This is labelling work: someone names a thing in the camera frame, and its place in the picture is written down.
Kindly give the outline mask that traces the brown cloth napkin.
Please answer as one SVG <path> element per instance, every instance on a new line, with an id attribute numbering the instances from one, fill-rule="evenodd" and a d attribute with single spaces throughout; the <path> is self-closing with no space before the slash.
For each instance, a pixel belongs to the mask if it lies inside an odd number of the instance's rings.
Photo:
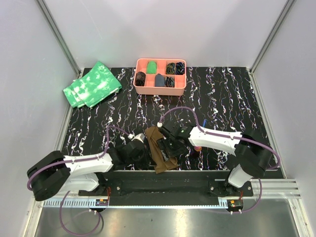
<path id="1" fill-rule="evenodd" d="M 163 135 L 159 132 L 158 128 L 156 126 L 147 128 L 145 135 L 149 143 L 152 159 L 156 163 L 156 174 L 177 168 L 178 163 L 176 157 L 170 157 L 168 160 L 164 160 L 163 158 L 163 154 L 157 144 L 157 141 L 162 139 Z"/>

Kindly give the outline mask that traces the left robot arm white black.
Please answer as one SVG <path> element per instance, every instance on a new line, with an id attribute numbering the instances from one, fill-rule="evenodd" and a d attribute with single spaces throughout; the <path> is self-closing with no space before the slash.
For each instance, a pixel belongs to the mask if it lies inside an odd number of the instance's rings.
<path id="1" fill-rule="evenodd" d="M 99 178 L 101 173 L 129 165 L 147 168 L 150 164 L 145 144 L 137 139 L 106 152 L 78 157 L 52 151 L 27 171 L 27 188 L 37 201 L 52 198 L 61 191 L 87 191 L 100 196 L 107 188 L 106 182 Z"/>

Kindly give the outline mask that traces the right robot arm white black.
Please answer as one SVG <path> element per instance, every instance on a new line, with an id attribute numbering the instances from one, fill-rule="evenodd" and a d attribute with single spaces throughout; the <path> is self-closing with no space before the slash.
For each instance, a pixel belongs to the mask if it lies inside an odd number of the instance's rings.
<path id="1" fill-rule="evenodd" d="M 175 122 L 158 122 L 163 135 L 160 142 L 168 152 L 181 153 L 184 146 L 210 148 L 228 153 L 233 158 L 232 168 L 224 190 L 237 195 L 242 186 L 252 178 L 264 178 L 273 156 L 271 147 L 256 141 L 255 133 L 224 132 L 207 129 L 195 124 L 180 126 Z"/>

